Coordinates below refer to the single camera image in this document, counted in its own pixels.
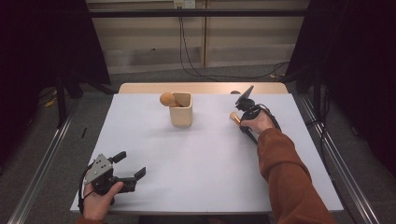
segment black cable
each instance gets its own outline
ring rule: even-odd
[[[188,50],[187,50],[186,37],[184,36],[184,25],[183,25],[183,18],[182,18],[182,17],[179,17],[179,18],[178,18],[178,23],[179,23],[179,26],[180,26],[180,63],[181,63],[181,66],[183,67],[183,70],[184,70],[187,74],[189,74],[189,75],[191,75],[191,76],[194,76],[194,77],[205,77],[205,78],[208,78],[208,79],[210,79],[210,80],[212,80],[212,81],[219,82],[218,80],[215,80],[215,79],[212,78],[212,77],[206,77],[206,76],[201,75],[201,74],[194,68],[194,66],[192,66],[192,63],[191,63],[191,60],[190,60],[190,55],[189,55],[189,52],[188,52]],[[191,66],[192,70],[194,70],[194,72],[195,72],[196,74],[190,73],[190,72],[184,67],[183,59],[182,59],[182,56],[181,56],[181,49],[182,49],[182,42],[183,42],[183,41],[182,41],[182,38],[183,38],[183,40],[184,40],[184,49],[185,49],[185,51],[186,51],[186,53],[187,53],[187,58],[189,59],[190,66]]]
[[[92,168],[93,163],[91,163],[90,165],[88,165],[84,172],[82,173],[81,177],[78,180],[78,209],[79,212],[83,215],[84,214],[84,199],[90,195],[91,193],[89,193],[87,196],[83,197],[83,190],[82,190],[82,184],[85,178],[85,175],[87,174],[87,172]]]
[[[292,72],[291,74],[288,74],[287,76],[282,77],[281,79],[278,80],[278,82],[282,83],[288,83],[292,82],[297,79],[299,76],[304,76],[306,73],[310,73],[312,70],[312,67],[310,66],[302,66],[300,69]]]
[[[84,196],[84,199],[86,199],[88,196],[90,196],[90,195],[91,195],[92,193],[94,193],[94,192],[95,192],[95,190],[89,192],[87,195]]]
[[[274,65],[274,69],[273,69],[271,72],[269,72],[269,73],[267,73],[267,74],[264,74],[264,75],[261,75],[261,76],[256,76],[256,77],[219,76],[219,75],[205,75],[205,76],[204,76],[204,75],[202,75],[201,73],[199,73],[199,72],[194,68],[194,66],[193,66],[192,63],[191,63],[190,55],[189,55],[189,52],[188,52],[188,50],[187,50],[186,37],[185,37],[185,34],[184,34],[184,22],[183,22],[183,18],[182,18],[182,17],[179,18],[179,25],[180,25],[180,62],[181,62],[181,66],[183,67],[183,70],[184,70],[187,74],[189,74],[189,75],[191,75],[191,76],[194,76],[194,77],[205,77],[205,78],[211,79],[211,80],[213,80],[213,81],[217,81],[217,82],[219,82],[219,81],[216,80],[216,79],[214,79],[213,77],[252,78],[252,79],[254,79],[254,78],[260,78],[260,77],[268,77],[268,76],[272,75],[276,70],[278,70],[279,68],[281,68],[283,65],[289,63],[289,62],[277,63],[277,64]],[[182,61],[182,57],[181,57],[182,39],[183,39],[183,42],[184,42],[184,49],[185,49],[185,51],[186,51],[187,58],[188,58],[188,60],[189,60],[190,66],[191,66],[192,70],[193,70],[196,74],[190,73],[190,72],[184,67],[184,64],[183,64],[183,61]]]
[[[321,134],[320,134],[320,154],[321,154],[321,158],[323,160],[323,165],[324,165],[324,167],[326,169],[327,174],[329,175],[329,177],[330,177],[330,179],[332,181],[332,185],[334,186],[334,189],[335,189],[335,191],[338,194],[338,197],[340,199],[341,204],[344,206],[344,208],[348,212],[348,214],[349,214],[350,218],[352,219],[353,223],[356,224],[358,222],[352,216],[352,213],[350,212],[349,208],[347,207],[347,204],[345,203],[344,198],[341,196],[341,192],[340,192],[339,188],[335,185],[335,179],[332,178],[328,163],[326,161],[326,156],[325,156],[325,152],[324,152],[323,142],[325,140],[324,139],[325,138],[324,137],[325,133],[327,132],[327,129],[326,129],[326,118],[327,118],[327,115],[329,114],[329,111],[330,111],[330,94],[329,94],[329,90],[326,88],[326,91],[325,91],[324,96],[323,96],[323,106],[322,106],[321,111],[320,111],[320,116],[321,116],[321,120],[322,120],[322,123],[323,123],[323,127],[322,127]]]

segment cup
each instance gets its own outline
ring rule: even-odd
[[[181,105],[169,107],[172,124],[175,127],[189,127],[192,124],[192,97],[188,92],[173,92],[175,100]]]

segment person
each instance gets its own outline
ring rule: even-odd
[[[298,156],[293,142],[277,129],[262,111],[252,120],[242,120],[259,135],[257,155],[262,177],[269,186],[269,197],[276,223],[335,223],[312,185],[309,171]],[[114,185],[104,196],[90,194],[84,201],[84,214],[77,224],[104,223],[111,199],[122,183]],[[93,190],[86,186],[84,195]]]

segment white tabletop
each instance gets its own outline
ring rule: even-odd
[[[142,167],[147,174],[135,192],[116,196],[112,213],[253,214],[271,211],[268,186],[261,177],[256,146],[229,115],[239,95],[194,94],[189,128],[171,124],[160,94],[114,96],[92,153],[127,158],[114,175],[129,177]],[[267,105],[283,133],[294,142],[315,188],[329,210],[342,210],[337,194],[290,94],[251,94]],[[77,201],[71,211],[77,212]]]

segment white wall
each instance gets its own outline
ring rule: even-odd
[[[197,8],[306,8],[309,0],[207,0]],[[87,0],[90,9],[167,9],[173,1]],[[303,18],[183,18],[192,63],[227,66],[288,61]],[[179,18],[93,19],[110,73],[181,68]]]

